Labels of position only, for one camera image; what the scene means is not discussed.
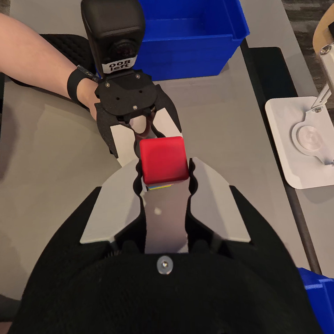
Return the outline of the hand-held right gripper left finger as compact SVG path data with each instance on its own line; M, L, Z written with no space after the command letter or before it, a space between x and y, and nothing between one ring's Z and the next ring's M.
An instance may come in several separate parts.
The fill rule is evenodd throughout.
M112 247L121 247L134 240L138 247L144 247L147 224L142 190L141 161L137 158L102 185L80 243L107 241Z

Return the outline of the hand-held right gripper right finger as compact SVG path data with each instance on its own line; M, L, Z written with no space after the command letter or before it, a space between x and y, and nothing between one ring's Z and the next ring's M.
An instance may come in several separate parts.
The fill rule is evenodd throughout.
M189 192L185 214L188 246L197 240L250 242L229 183L199 158L189 161Z

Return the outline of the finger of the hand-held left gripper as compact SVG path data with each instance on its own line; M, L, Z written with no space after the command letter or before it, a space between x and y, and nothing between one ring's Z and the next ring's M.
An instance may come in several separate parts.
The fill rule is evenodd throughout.
M175 125L166 108L162 108L156 112L152 121L152 131L157 138L181 136L181 132Z
M121 167L126 166L132 161L139 161L136 154L136 134L132 128L127 126L112 126L112 136L114 139L117 161Z

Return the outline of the red magnetic cube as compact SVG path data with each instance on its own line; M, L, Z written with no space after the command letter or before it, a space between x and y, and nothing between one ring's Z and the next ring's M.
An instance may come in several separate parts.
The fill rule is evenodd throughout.
M143 181L147 186L185 181L189 167L183 137L140 141Z

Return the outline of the blue plastic bin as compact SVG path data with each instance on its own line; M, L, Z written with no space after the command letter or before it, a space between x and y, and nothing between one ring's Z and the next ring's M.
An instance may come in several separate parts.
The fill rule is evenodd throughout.
M249 28L238 0L141 0L145 35L134 69L153 81L218 75Z
M334 333L334 279L298 268L323 333Z

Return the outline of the person's left forearm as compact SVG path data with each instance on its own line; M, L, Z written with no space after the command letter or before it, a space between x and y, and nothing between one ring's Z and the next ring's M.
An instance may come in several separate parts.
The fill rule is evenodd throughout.
M25 24L0 14L0 70L24 84L69 98L67 82L76 66Z

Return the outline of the person's left hand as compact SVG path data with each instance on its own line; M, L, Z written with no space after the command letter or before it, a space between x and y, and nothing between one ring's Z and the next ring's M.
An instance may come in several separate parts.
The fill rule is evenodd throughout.
M100 99L96 96L95 90L97 86L90 86L84 93L85 105L89 108L90 114L94 120L97 120L96 104L100 103Z

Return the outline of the black textured mat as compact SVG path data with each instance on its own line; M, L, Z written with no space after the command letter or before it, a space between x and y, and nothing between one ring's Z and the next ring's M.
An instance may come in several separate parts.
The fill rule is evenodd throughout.
M40 34L49 44L74 65L80 65L96 74L94 58L87 38L74 34Z

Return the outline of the white sign stand base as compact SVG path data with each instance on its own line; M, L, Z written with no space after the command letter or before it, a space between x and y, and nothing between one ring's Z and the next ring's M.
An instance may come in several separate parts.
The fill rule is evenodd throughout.
M326 84L316 97L273 98L265 112L287 183L295 189L334 184L334 129L325 106Z

